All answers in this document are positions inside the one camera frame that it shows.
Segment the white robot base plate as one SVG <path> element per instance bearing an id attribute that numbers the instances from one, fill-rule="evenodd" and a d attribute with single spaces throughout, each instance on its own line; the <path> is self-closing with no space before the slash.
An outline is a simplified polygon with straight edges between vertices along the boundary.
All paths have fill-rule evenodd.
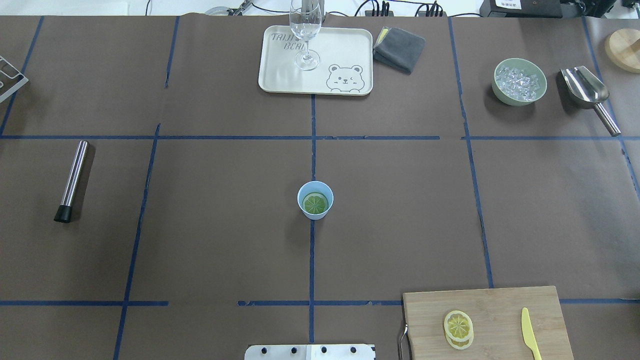
<path id="1" fill-rule="evenodd" d="M 245 360 L 375 360 L 372 344 L 257 344 L 249 346 Z"/>

